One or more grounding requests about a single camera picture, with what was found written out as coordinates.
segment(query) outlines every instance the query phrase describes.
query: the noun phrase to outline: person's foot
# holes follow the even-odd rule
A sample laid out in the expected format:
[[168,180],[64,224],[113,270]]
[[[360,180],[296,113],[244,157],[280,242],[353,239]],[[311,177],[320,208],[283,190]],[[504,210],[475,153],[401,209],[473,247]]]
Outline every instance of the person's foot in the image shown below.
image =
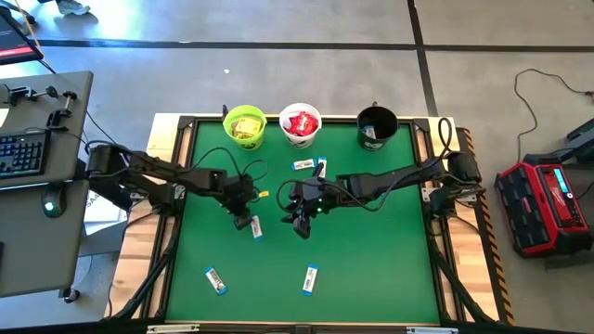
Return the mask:
[[62,0],[58,2],[58,10],[62,15],[84,15],[91,10],[90,6],[83,6],[76,0]]

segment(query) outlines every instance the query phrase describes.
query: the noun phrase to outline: computer mouse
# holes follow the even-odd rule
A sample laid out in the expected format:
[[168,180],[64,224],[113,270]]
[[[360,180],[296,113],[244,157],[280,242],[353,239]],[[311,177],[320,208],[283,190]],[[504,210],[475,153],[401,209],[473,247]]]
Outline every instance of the computer mouse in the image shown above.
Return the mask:
[[58,218],[66,211],[66,185],[64,183],[49,184],[41,197],[41,205],[45,216]]

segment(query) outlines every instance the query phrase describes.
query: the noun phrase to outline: red battery pack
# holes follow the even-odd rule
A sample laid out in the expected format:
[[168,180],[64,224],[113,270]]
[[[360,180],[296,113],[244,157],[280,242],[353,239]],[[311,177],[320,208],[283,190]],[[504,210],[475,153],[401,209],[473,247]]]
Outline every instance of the red battery pack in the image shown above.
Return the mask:
[[590,250],[594,238],[562,165],[516,163],[495,188],[508,218],[513,248],[526,258]]

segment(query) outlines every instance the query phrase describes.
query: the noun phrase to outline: keyboard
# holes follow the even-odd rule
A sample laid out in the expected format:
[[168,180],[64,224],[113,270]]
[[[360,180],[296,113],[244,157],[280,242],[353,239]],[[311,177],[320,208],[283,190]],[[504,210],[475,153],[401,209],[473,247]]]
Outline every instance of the keyboard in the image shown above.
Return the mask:
[[49,130],[0,135],[0,180],[44,173]]

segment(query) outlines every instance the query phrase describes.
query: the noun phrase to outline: green mat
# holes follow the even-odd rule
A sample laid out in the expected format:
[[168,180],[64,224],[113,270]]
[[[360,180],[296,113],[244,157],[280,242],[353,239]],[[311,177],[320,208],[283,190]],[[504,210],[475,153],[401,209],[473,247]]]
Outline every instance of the green mat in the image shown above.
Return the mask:
[[[264,239],[249,227],[238,231],[214,199],[189,195],[167,309],[169,321],[438,323],[427,242],[416,186],[392,192],[379,212],[340,208],[312,220],[311,237],[297,236],[281,223],[285,213],[275,194],[287,179],[305,179],[313,170],[293,172],[291,164],[328,157],[327,178],[341,173],[383,173],[413,163],[408,127],[377,152],[360,148],[355,126],[324,124],[314,145],[291,148],[276,123],[269,123],[256,151],[237,147],[220,123],[200,124],[194,161],[215,147],[229,148],[239,168],[255,159],[269,164],[256,185],[270,197],[251,204]],[[225,152],[207,157],[201,167],[233,165]],[[262,164],[249,168],[253,177]],[[283,190],[283,200],[289,186]],[[307,265],[317,264],[313,296],[301,294]],[[213,265],[228,292],[215,293],[204,275]]]

